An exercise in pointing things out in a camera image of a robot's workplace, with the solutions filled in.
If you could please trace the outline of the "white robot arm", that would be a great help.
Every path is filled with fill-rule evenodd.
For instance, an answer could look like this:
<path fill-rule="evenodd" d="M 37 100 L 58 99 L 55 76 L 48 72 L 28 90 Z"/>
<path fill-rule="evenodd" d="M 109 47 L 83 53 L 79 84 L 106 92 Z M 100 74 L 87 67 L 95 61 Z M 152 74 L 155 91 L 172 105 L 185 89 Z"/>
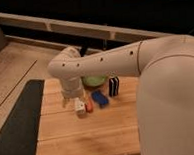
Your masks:
<path fill-rule="evenodd" d="M 194 36 L 146 39 L 86 57 L 67 47 L 48 69 L 66 98 L 83 94 L 82 76 L 136 76 L 141 155 L 194 155 Z"/>

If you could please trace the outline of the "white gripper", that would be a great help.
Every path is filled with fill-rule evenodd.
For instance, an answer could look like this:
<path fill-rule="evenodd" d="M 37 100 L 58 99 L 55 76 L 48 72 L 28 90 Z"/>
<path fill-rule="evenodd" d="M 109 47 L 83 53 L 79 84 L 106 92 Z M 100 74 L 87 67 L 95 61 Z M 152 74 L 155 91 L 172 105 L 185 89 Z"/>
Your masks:
<path fill-rule="evenodd" d="M 84 95 L 82 79 L 79 77 L 61 79 L 61 93 L 66 99 L 81 97 Z"/>

